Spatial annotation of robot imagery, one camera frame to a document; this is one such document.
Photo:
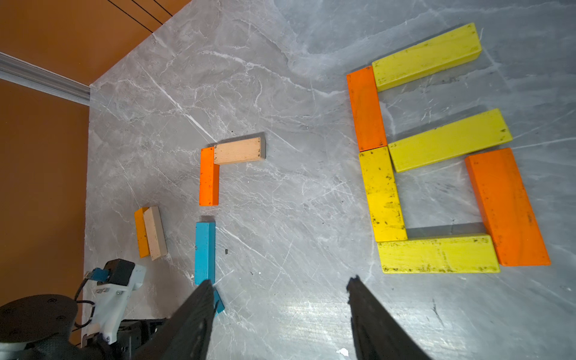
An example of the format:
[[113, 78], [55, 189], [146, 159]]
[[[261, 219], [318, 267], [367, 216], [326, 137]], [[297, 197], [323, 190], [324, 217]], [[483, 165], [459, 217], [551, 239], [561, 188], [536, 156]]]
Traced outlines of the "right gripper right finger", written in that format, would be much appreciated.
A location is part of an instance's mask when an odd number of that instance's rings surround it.
[[360, 277], [346, 286], [352, 336], [358, 359], [428, 359], [429, 356], [400, 327]]

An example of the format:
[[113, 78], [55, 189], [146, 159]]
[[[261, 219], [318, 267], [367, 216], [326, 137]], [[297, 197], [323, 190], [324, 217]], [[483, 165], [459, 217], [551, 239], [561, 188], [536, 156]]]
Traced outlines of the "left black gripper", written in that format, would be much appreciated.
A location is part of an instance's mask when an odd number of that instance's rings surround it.
[[124, 319], [120, 323], [117, 342], [114, 343], [115, 359], [132, 359], [145, 343], [162, 327], [164, 319]]

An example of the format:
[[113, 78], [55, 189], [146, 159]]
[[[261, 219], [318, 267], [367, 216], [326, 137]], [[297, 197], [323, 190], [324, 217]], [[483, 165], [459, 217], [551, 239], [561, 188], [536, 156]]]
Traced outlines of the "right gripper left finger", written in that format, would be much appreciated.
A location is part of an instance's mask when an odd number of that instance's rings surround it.
[[132, 359], [206, 359], [215, 310], [215, 288], [204, 280], [167, 319], [142, 321], [144, 339]]

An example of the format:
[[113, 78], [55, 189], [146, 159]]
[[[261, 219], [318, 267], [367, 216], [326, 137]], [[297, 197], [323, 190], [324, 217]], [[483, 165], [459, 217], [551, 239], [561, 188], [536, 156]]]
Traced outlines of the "amber orange block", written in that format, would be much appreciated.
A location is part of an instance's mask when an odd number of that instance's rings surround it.
[[144, 221], [144, 212], [148, 210], [149, 207], [142, 207], [134, 213], [135, 225], [136, 225], [136, 237], [139, 250], [139, 257], [149, 257], [149, 243], [146, 232], [146, 224]]

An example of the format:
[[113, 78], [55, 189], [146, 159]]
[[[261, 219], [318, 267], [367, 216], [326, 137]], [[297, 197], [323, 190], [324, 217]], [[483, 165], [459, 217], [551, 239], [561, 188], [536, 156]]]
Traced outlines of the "pale cream wooden block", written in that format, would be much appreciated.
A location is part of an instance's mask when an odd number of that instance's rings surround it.
[[143, 213], [148, 247], [152, 260], [157, 260], [168, 254], [161, 214], [157, 206], [151, 206]]

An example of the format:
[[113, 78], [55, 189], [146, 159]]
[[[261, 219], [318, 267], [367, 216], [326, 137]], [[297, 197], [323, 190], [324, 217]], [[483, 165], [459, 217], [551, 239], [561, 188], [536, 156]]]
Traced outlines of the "yellow block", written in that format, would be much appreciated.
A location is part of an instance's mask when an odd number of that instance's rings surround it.
[[476, 25], [469, 23], [372, 63], [379, 92], [477, 59], [482, 52]]
[[385, 274], [492, 274], [500, 264], [488, 234], [387, 241], [378, 244]]
[[413, 170], [513, 140], [499, 109], [482, 112], [388, 145], [397, 172]]
[[375, 241], [408, 240], [389, 148], [360, 152], [358, 159]]

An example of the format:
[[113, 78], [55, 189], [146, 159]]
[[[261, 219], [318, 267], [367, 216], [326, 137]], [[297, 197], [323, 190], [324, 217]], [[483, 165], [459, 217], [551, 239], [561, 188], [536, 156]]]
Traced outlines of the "tan wooden block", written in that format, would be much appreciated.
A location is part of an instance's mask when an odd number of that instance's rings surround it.
[[266, 139], [255, 136], [232, 142], [217, 144], [214, 148], [214, 163], [217, 165], [262, 161], [266, 158]]

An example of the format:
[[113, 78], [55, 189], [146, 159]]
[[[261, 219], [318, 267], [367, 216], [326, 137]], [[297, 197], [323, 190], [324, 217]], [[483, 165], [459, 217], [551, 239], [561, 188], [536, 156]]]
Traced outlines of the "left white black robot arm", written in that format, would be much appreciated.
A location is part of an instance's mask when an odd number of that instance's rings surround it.
[[165, 319], [123, 319], [117, 341], [96, 332], [81, 344], [69, 341], [78, 330], [78, 305], [93, 301], [43, 294], [21, 298], [1, 307], [2, 359], [132, 359], [165, 324]]

